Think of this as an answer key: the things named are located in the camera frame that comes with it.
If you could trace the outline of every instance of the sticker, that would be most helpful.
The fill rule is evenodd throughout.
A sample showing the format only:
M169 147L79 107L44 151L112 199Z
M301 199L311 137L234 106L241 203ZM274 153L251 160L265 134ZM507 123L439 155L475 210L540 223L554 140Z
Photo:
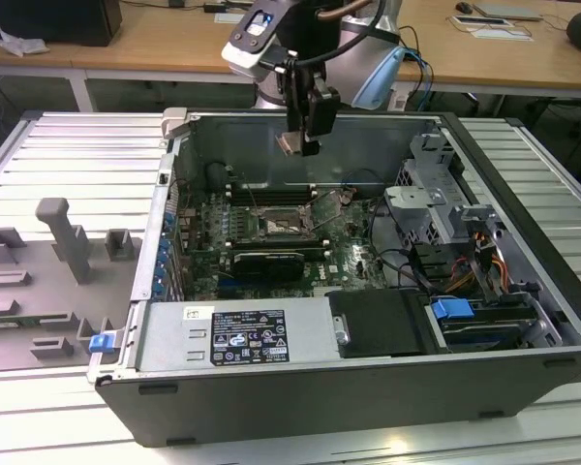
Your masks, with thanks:
M211 363L214 365L276 363L289 360L284 310L212 314Z
M183 320L209 320L214 311L213 305L188 305L183 307Z

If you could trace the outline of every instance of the blue clip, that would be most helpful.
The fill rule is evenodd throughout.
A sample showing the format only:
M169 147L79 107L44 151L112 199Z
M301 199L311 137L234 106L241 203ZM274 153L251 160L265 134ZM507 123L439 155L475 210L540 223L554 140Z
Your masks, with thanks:
M155 268L155 271L153 273L153 276L155 276L157 279L164 279L164 276L166 276L166 273L168 271L166 270L166 268L164 267L163 264L158 265Z
M475 313L465 298L440 298L431 304L438 320L441 318L473 318Z
M91 354L113 354L114 353L114 334L95 334L90 338L88 351Z
M159 254L157 254L157 263L159 264L165 264L168 261L168 254L164 253L164 252L160 252Z
M161 294L164 291L165 287L161 282L153 283L153 293Z
M171 243L168 239L160 239L160 241L159 241L159 248L161 250L166 251L167 249L170 248L170 245L171 245Z

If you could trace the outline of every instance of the paper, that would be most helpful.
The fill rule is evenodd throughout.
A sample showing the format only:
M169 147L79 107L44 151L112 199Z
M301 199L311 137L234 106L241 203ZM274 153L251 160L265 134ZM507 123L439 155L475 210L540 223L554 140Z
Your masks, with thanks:
M0 47L21 58L25 53L45 53L49 51L42 39L21 39L0 29Z
M506 41L533 41L525 31L512 31L504 29L468 29L474 37L479 39L503 39Z

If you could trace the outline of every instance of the table leg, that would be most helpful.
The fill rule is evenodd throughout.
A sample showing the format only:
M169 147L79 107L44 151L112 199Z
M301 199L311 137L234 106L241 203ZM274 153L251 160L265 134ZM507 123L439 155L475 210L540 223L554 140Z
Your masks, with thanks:
M77 108L79 111L97 111L97 104L95 103L93 96L88 92L86 73L83 70L73 70L72 74L68 77L68 80L71 84L74 96L76 97Z

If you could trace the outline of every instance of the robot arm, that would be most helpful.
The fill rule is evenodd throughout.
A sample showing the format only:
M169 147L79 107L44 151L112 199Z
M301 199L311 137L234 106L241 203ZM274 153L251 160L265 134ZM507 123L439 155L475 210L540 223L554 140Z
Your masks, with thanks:
M222 52L233 71L256 83L275 74L289 128L278 142L289 155L319 153L318 137L331 132L341 103L338 91L326 84L325 63L362 42L377 27L387 4L379 0L372 21L339 46L343 16L372 0L343 2L256 0Z

